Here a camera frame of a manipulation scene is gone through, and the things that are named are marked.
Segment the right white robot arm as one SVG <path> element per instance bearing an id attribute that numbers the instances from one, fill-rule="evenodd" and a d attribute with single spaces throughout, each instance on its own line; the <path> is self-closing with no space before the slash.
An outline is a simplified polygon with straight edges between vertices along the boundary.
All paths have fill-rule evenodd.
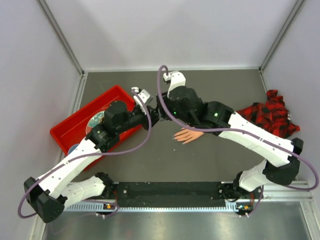
<path id="1" fill-rule="evenodd" d="M 260 155 L 263 160 L 239 172 L 232 185 L 233 195 L 245 198 L 266 184 L 290 187 L 300 170 L 299 155 L 304 142 L 274 135 L 218 101 L 204 102 L 186 86 L 157 94 L 159 115 L 192 132 L 210 133 L 235 142 Z"/>

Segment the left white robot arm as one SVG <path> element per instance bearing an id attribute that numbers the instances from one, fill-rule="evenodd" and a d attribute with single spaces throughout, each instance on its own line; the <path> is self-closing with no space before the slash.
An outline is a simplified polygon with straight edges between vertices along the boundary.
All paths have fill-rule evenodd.
<path id="1" fill-rule="evenodd" d="M 57 219 L 62 212 L 83 200 L 101 196 L 109 198 L 113 182 L 105 173 L 73 182 L 87 166 L 108 153 L 120 141 L 120 135 L 137 126 L 150 131 L 159 121 L 158 107 L 138 102 L 129 111 L 123 101 L 112 102 L 100 122 L 90 129 L 78 146 L 54 168 L 23 184 L 24 199 L 44 223 Z"/>

